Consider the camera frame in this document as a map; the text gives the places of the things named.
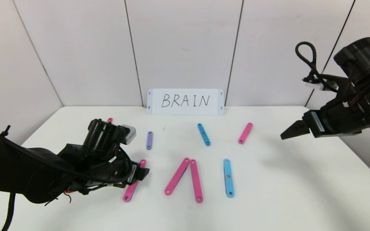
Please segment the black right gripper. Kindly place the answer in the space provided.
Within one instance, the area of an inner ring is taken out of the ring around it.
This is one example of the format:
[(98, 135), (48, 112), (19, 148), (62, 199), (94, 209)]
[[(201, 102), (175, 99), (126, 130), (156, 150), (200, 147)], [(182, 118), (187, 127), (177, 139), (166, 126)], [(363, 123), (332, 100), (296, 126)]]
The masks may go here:
[(288, 127), (281, 139), (306, 135), (310, 130), (315, 138), (357, 135), (364, 125), (364, 108), (360, 103), (345, 107), (340, 98), (334, 98), (319, 110), (306, 112), (302, 119)]

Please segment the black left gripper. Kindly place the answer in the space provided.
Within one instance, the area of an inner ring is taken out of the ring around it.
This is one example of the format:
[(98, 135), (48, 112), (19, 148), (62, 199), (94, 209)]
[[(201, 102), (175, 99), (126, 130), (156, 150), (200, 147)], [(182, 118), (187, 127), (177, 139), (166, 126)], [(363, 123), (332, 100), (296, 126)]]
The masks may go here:
[(127, 177), (126, 180), (112, 185), (132, 185), (137, 180), (142, 181), (150, 172), (149, 168), (140, 167), (140, 163), (123, 159), (110, 160), (110, 180)]

